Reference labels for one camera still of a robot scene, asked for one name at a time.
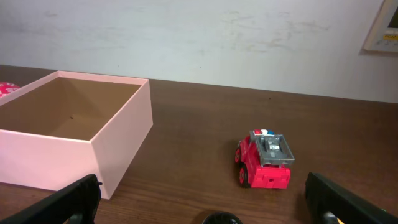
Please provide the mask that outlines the pink cardboard box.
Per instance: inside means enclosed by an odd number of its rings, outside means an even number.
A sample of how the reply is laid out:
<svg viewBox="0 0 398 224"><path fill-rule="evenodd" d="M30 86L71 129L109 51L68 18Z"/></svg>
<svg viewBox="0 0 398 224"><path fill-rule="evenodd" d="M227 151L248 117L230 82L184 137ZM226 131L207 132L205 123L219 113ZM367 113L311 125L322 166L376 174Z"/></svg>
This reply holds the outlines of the pink cardboard box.
<svg viewBox="0 0 398 224"><path fill-rule="evenodd" d="M57 71L1 98L1 181L111 198L153 125L147 79Z"/></svg>

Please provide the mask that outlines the black round lid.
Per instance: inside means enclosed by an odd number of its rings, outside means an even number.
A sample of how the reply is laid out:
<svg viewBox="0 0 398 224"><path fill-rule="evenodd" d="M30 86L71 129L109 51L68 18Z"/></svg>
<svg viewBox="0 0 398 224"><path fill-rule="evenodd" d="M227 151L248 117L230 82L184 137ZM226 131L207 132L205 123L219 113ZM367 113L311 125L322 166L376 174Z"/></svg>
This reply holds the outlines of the black round lid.
<svg viewBox="0 0 398 224"><path fill-rule="evenodd" d="M202 224L243 224L243 222L232 213L218 211L209 214Z"/></svg>

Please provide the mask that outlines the red lettered ball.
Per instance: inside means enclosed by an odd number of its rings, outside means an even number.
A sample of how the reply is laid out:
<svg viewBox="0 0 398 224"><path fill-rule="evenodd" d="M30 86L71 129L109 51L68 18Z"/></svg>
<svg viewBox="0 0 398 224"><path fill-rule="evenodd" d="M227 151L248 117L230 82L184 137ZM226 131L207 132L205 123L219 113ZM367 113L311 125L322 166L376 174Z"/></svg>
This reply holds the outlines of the red lettered ball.
<svg viewBox="0 0 398 224"><path fill-rule="evenodd" d="M9 83L9 82L1 82L0 83L0 97L4 97L10 93L12 93L13 91L16 91L20 88L20 86L13 84L13 83Z"/></svg>

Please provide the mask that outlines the beige wall control panel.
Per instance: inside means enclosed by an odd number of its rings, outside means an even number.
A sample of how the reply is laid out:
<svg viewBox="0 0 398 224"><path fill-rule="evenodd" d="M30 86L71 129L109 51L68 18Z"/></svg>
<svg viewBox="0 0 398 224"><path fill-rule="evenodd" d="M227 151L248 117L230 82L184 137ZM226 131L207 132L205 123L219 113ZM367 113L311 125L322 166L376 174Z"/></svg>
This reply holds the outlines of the beige wall control panel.
<svg viewBox="0 0 398 224"><path fill-rule="evenodd" d="M363 49L397 53L397 0L384 0L371 26Z"/></svg>

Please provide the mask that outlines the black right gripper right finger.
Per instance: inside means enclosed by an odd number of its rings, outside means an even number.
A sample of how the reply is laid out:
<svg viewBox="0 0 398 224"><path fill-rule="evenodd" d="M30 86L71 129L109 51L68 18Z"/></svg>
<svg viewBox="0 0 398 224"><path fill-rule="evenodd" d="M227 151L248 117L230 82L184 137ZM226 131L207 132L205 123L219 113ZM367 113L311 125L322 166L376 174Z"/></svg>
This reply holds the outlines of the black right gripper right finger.
<svg viewBox="0 0 398 224"><path fill-rule="evenodd" d="M397 217L318 173L308 174L304 194L312 223L397 223Z"/></svg>

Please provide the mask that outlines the red toy fire truck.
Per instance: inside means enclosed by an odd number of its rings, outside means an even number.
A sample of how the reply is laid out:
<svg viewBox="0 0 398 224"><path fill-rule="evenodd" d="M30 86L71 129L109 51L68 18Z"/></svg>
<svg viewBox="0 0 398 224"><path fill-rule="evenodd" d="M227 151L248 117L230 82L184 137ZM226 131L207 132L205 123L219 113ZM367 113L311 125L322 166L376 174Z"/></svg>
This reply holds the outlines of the red toy fire truck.
<svg viewBox="0 0 398 224"><path fill-rule="evenodd" d="M269 129L254 129L238 143L234 161L244 188L286 189L295 160L285 137Z"/></svg>

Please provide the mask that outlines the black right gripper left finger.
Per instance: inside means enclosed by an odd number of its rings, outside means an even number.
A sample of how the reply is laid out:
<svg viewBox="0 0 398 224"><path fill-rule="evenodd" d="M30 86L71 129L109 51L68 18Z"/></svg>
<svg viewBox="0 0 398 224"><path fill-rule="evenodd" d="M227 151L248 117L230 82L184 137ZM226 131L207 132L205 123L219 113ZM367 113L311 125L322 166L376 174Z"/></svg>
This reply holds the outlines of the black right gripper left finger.
<svg viewBox="0 0 398 224"><path fill-rule="evenodd" d="M89 174L41 201L1 220L1 223L81 223L94 224L101 200L102 183Z"/></svg>

